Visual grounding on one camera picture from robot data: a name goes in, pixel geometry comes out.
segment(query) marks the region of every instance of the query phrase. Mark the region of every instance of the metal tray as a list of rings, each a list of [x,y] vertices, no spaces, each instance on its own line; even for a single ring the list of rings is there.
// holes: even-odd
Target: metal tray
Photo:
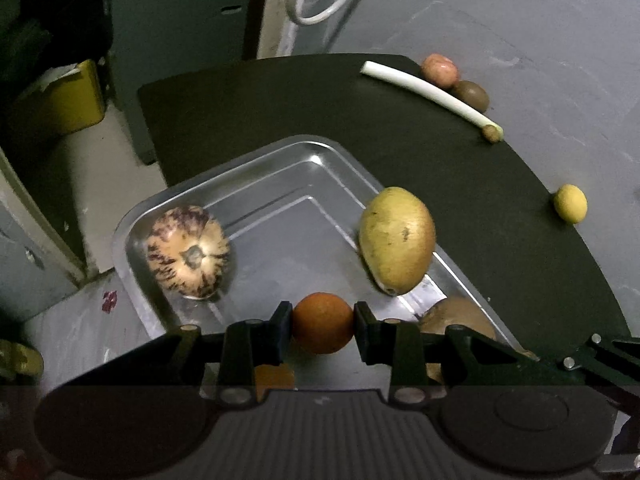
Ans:
[[[338,294],[349,304],[367,301],[378,319],[403,320],[417,320],[442,298],[462,295],[480,306],[503,342],[521,349],[439,246],[414,290],[398,297],[380,292],[360,259],[356,233],[362,210],[382,189],[336,142],[289,137],[135,206],[114,234],[115,268],[152,338],[185,323],[213,333],[239,320],[268,319],[281,300],[295,305],[317,291]],[[187,300],[162,290],[146,264],[146,237],[154,220],[187,204],[212,213],[230,240],[229,269],[209,300]],[[299,386],[388,384],[388,367],[364,365],[353,340],[330,356],[311,357],[292,345],[287,361]]]

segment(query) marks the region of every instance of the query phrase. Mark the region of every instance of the yellow container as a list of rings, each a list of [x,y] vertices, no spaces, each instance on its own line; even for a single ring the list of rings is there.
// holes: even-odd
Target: yellow container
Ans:
[[[99,123],[104,118],[104,101],[95,63],[79,63],[77,73],[33,91],[15,103],[10,123],[22,135],[41,140],[71,134]]]

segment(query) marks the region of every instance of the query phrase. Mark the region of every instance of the concrete floor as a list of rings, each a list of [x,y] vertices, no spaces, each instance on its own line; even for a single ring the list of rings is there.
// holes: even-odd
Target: concrete floor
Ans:
[[[105,309],[107,293],[113,303]],[[37,386],[0,388],[0,408],[8,413],[0,423],[0,452],[25,450],[44,478],[51,465],[33,431],[39,400],[60,384],[143,345],[149,337],[118,275],[111,271],[33,317],[23,325],[20,339],[40,351],[44,374]]]
[[[92,270],[113,267],[111,236],[133,206],[166,188],[158,164],[145,166],[110,103],[102,122],[63,139],[79,226]]]

